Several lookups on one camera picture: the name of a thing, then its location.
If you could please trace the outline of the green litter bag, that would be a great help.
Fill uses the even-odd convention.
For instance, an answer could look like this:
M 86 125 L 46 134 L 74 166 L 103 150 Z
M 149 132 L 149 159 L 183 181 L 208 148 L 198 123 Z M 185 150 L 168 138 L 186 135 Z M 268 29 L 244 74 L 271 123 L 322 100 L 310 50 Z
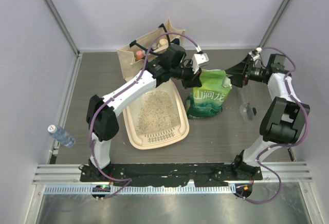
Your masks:
M 201 87 L 193 87 L 185 101 L 188 119 L 214 117 L 223 111 L 223 103 L 232 90 L 231 80 L 224 70 L 203 70 Z

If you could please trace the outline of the clear plastic scoop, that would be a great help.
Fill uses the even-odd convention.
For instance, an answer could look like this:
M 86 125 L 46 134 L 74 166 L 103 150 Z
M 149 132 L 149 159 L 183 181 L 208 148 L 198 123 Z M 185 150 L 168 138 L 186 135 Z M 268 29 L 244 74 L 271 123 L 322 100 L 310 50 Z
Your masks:
M 244 90 L 242 88 L 239 89 L 239 94 L 241 97 L 241 105 L 240 105 L 240 114 L 242 115 L 242 117 L 244 118 L 244 120 L 249 121 L 247 118 L 247 108 L 252 107 L 246 99 Z

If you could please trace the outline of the black bag clip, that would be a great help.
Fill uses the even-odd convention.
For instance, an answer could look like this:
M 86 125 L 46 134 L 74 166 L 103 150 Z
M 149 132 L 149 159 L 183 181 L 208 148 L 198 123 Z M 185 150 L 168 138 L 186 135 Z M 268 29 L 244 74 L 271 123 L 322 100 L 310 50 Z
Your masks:
M 256 114 L 257 114 L 257 111 L 254 107 L 247 108 L 247 118 L 249 121 L 254 120 Z

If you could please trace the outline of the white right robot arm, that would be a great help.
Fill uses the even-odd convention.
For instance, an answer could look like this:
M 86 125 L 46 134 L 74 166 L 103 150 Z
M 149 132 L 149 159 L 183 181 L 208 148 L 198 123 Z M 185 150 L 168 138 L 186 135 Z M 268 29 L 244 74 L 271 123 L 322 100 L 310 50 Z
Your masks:
M 265 158 L 280 147 L 297 144 L 305 131 L 310 106 L 295 94 L 291 71 L 284 66 L 287 58 L 282 53 L 274 53 L 266 66 L 257 67 L 255 63 L 260 54 L 253 50 L 240 63 L 226 69 L 232 85 L 242 88 L 249 81 L 264 83 L 272 99 L 261 122 L 259 137 L 234 159 L 232 174 L 237 180 L 255 176 Z

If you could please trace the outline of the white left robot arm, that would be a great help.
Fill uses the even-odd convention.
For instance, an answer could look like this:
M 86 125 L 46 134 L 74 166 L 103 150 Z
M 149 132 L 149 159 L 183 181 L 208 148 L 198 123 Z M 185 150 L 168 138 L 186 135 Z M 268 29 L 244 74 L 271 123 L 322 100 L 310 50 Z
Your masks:
M 172 78 L 181 80 L 184 88 L 202 85 L 201 66 L 209 59 L 199 47 L 196 50 L 186 59 L 185 49 L 172 44 L 151 61 L 143 61 L 141 70 L 117 90 L 90 98 L 86 122 L 92 154 L 88 164 L 96 181 L 110 177 L 109 151 L 119 132 L 120 115 L 129 140 L 138 149 L 167 146 L 187 136 L 187 115 Z

